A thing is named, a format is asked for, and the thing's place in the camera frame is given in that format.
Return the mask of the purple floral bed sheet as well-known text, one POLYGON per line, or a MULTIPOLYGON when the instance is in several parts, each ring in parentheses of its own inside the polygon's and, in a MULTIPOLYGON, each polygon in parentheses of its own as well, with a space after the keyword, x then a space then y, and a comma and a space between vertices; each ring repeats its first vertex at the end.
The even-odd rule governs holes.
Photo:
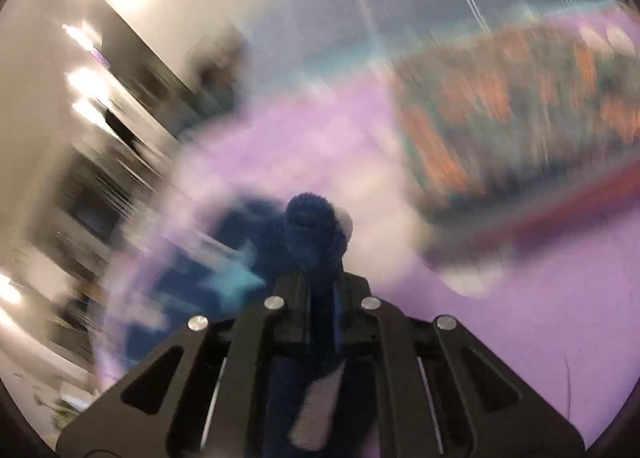
POLYGON ((398 60, 529 25, 566 28, 639 58, 638 11, 609 2, 417 43, 318 89, 245 100, 186 132, 134 240, 104 277, 107 299, 93 342, 100 388, 130 368, 120 354, 127 287, 160 237, 204 228, 236 198, 288 204, 313 193, 348 230, 348 271, 409 315, 459 318, 593 442, 639 373, 639 172, 636 188, 615 200, 457 259, 433 259, 421 248, 394 108, 398 60))

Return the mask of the folded floral clothes stack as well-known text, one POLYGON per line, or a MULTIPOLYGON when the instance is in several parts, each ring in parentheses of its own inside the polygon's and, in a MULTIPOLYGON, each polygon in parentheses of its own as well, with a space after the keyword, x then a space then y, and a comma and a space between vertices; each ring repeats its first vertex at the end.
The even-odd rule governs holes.
POLYGON ((638 184, 632 52, 529 25, 408 54, 392 83, 433 259, 526 235, 638 184))

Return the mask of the navy star fleece baby jacket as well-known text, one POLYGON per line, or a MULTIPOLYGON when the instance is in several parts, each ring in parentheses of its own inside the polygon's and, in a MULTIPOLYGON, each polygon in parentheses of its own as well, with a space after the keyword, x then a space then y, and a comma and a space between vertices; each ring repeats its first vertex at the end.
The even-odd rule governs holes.
POLYGON ((127 287, 122 360, 141 363, 194 317, 281 316, 296 357, 268 371, 267 457, 358 457, 374 423, 373 374, 337 353, 337 286, 349 233, 327 199, 236 198, 202 229, 160 237, 127 287))

